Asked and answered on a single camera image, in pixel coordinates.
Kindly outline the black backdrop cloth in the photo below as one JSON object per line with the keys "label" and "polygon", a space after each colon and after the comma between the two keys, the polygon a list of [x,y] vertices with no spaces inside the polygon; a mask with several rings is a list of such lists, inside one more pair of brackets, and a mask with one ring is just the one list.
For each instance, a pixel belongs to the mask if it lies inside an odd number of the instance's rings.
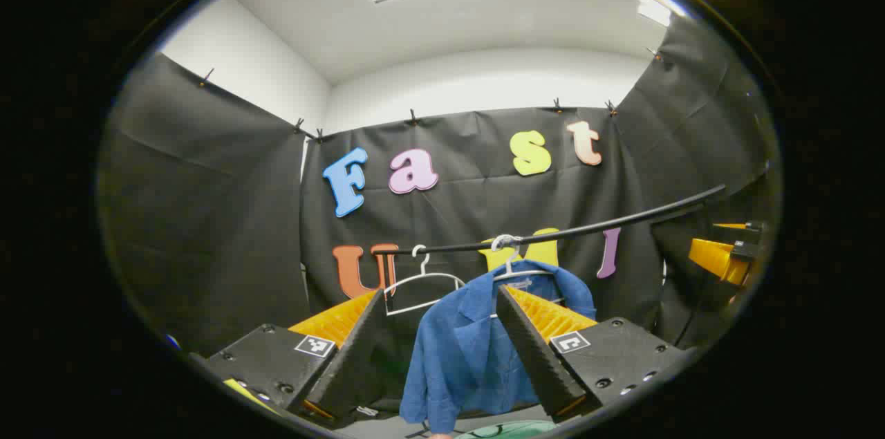
{"label": "black backdrop cloth", "polygon": [[124,83],[99,156],[111,262],[162,335],[221,350],[431,268],[470,281],[489,251],[443,247],[612,221],[725,189],[622,229],[532,245],[623,316],[681,346],[722,329],[733,294],[688,260],[714,223],[771,221],[765,103],[710,28],[676,18],[614,111],[490,109],[306,142],[288,122],[157,54]]}

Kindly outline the black clothes rail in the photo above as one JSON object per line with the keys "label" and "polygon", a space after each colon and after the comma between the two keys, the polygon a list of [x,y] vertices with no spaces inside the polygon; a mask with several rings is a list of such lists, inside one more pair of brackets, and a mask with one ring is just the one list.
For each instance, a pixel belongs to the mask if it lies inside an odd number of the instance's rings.
{"label": "black clothes rail", "polygon": [[467,243],[458,245],[438,245],[432,247],[417,245],[415,251],[376,250],[372,252],[372,255],[382,257],[391,255],[417,256],[418,254],[429,255],[439,252],[480,251],[489,249],[500,250],[501,247],[513,247],[513,249],[516,249],[516,247],[521,245],[547,243],[547,241],[558,241],[560,239],[569,239],[576,236],[595,234],[596,232],[605,232],[615,228],[628,227],[628,225],[634,225],[636,223],[661,221],[662,219],[673,218],[673,216],[682,216],[683,214],[687,214],[706,205],[709,200],[718,198],[721,194],[724,194],[726,189],[727,186],[721,184],[709,188],[704,192],[692,194],[692,196],[682,200],[676,200],[672,203],[667,203],[667,205],[659,206],[657,208],[642,210],[642,212],[628,216],[620,216],[619,218],[611,219],[611,221],[602,221],[590,225],[582,225],[581,227],[567,228],[557,232],[544,232],[544,234],[534,236],[504,234],[493,239],[491,243]]}

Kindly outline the white plastic clothes hanger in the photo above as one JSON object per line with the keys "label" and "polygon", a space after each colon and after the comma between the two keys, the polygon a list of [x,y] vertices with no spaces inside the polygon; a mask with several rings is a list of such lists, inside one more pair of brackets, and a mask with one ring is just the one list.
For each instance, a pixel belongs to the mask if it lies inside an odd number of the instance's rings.
{"label": "white plastic clothes hanger", "polygon": [[424,255],[424,259],[420,263],[420,272],[417,275],[413,275],[411,277],[407,277],[404,279],[398,279],[398,281],[394,281],[391,285],[389,285],[389,287],[385,287],[383,289],[383,293],[384,293],[384,297],[385,297],[386,316],[392,317],[392,316],[401,315],[401,314],[404,314],[407,312],[414,312],[415,310],[418,310],[421,308],[430,307],[433,304],[438,303],[440,301],[439,299],[434,299],[432,301],[425,301],[424,303],[416,304],[416,306],[409,306],[409,307],[405,307],[405,308],[401,308],[401,309],[390,310],[388,307],[388,294],[393,294],[394,290],[396,288],[407,285],[408,283],[418,281],[419,279],[447,278],[447,279],[452,280],[454,290],[458,290],[459,288],[465,287],[465,285],[467,285],[467,282],[463,281],[462,279],[459,279],[458,277],[456,277],[455,275],[452,275],[451,273],[444,273],[444,272],[430,272],[430,273],[428,273],[427,272],[427,264],[429,263],[429,260],[430,260],[430,253],[429,253],[429,250],[427,249],[427,247],[424,246],[423,244],[415,245],[411,250],[411,256],[417,257],[418,253],[420,253],[420,252],[423,253],[423,255]]}
{"label": "white plastic clothes hanger", "polygon": [[552,263],[547,261],[550,257],[556,259],[556,253],[552,256],[545,255],[551,251],[552,245],[541,244],[541,247],[537,247],[537,244],[528,245],[525,253],[522,253],[522,238],[501,234],[490,241],[489,252],[485,255],[489,266],[487,274],[490,278],[498,281],[531,275],[553,275],[559,269],[557,261]]}

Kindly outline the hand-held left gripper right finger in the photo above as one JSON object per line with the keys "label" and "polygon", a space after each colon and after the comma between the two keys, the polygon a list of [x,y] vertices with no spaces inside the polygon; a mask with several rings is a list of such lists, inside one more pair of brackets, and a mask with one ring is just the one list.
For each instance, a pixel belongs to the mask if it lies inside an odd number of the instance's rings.
{"label": "hand-held left gripper right finger", "polygon": [[499,287],[496,313],[555,422],[620,402],[689,359],[623,317],[595,321],[509,286]]}

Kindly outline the green laundry hamper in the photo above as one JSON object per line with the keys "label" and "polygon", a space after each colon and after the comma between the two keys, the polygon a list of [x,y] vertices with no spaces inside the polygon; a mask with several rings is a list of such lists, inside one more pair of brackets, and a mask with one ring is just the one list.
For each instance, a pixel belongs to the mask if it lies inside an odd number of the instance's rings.
{"label": "green laundry hamper", "polygon": [[531,439],[556,428],[557,424],[547,420],[505,421],[455,433],[453,439]]}

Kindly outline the blue corduroy shirt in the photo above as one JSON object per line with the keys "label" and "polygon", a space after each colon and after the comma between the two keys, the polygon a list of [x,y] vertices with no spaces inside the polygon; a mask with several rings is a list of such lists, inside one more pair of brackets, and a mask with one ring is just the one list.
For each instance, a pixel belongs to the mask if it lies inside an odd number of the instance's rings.
{"label": "blue corduroy shirt", "polygon": [[418,323],[398,411],[404,421],[426,422],[432,433],[449,435],[462,413],[496,415],[538,404],[521,358],[495,317],[500,286],[562,299],[573,312],[595,318],[588,285],[560,267],[553,275],[495,281],[484,273],[471,279],[433,304]]}

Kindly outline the small ceiling light panel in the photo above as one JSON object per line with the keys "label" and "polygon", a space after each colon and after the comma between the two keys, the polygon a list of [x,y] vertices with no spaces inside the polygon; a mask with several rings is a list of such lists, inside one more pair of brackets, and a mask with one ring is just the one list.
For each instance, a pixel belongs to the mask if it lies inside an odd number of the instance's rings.
{"label": "small ceiling light panel", "polygon": [[660,26],[670,26],[672,10],[657,0],[637,0],[637,13]]}

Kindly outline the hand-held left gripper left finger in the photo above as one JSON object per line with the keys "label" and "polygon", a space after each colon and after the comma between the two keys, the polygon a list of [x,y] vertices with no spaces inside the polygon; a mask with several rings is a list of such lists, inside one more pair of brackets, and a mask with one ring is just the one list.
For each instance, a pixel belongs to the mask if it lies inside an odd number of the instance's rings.
{"label": "hand-held left gripper left finger", "polygon": [[385,319],[375,289],[290,328],[262,324],[209,357],[192,353],[191,359],[271,413],[346,426],[380,396],[373,333]]}

